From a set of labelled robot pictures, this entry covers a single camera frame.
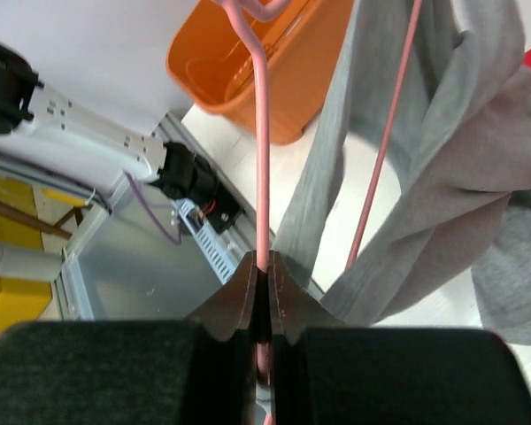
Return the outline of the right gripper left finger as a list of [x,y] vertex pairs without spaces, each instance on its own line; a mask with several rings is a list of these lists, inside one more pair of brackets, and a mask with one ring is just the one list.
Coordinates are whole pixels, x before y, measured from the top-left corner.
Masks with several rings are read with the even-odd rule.
[[34,321],[0,336],[0,424],[251,424],[258,270],[183,320]]

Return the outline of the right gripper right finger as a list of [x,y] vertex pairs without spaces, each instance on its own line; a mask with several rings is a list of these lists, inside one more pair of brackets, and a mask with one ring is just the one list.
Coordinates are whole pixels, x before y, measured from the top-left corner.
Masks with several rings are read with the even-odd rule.
[[350,328],[269,265],[278,424],[531,424],[502,339],[474,328]]

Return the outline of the grey tank top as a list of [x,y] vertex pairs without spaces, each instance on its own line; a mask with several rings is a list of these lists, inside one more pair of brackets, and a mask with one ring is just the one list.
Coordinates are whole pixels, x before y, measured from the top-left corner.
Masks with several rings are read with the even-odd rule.
[[426,1],[394,119],[412,5],[357,1],[304,170],[273,247],[295,281],[312,277],[342,185],[348,134],[381,145],[401,194],[321,302],[354,326],[402,312],[470,269],[485,328],[531,345],[531,68],[513,1]]

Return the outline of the pink wire hanger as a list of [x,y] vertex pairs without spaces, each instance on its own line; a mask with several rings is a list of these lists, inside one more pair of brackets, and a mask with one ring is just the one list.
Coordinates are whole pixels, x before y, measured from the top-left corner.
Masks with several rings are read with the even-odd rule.
[[[270,266],[270,101],[267,60],[261,42],[252,32],[242,11],[246,10],[255,19],[268,21],[277,16],[289,3],[287,1],[273,1],[270,4],[262,5],[258,1],[248,1],[244,3],[241,1],[223,0],[218,1],[217,4],[222,7],[227,14],[233,30],[249,51],[253,64],[256,95],[256,136],[258,141],[256,165],[258,283],[260,286],[268,288],[269,290],[268,304],[263,305],[262,307],[270,310],[270,322],[272,326],[275,326],[281,322],[281,314],[279,310],[279,301],[277,299],[276,286],[269,282],[269,279],[273,277],[273,273],[267,269]],[[369,213],[372,209],[373,198],[380,179],[383,160],[388,148],[389,137],[396,116],[396,108],[404,83],[404,76],[412,49],[421,7],[422,2],[420,0],[416,0],[413,3],[411,17],[409,19],[404,40],[404,47],[398,66],[393,97],[390,102],[388,117],[381,138],[381,146],[378,150],[377,159],[373,168],[370,185],[366,193],[366,199],[358,222],[355,238],[350,248],[347,263],[348,266],[351,265],[352,260],[358,255],[359,245],[365,232]]]

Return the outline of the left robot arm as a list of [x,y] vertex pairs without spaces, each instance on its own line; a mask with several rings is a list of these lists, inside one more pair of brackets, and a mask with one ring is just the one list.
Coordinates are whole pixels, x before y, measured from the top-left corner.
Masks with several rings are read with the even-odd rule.
[[183,143],[137,133],[78,105],[0,44],[0,136],[12,134],[91,151],[173,200],[205,206],[219,190],[208,162]]

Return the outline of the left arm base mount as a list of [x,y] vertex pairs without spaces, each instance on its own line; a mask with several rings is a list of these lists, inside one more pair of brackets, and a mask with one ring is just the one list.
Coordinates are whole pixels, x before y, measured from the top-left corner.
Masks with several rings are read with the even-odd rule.
[[216,179],[204,178],[198,182],[192,200],[200,207],[203,216],[218,234],[231,228],[243,212],[235,196]]

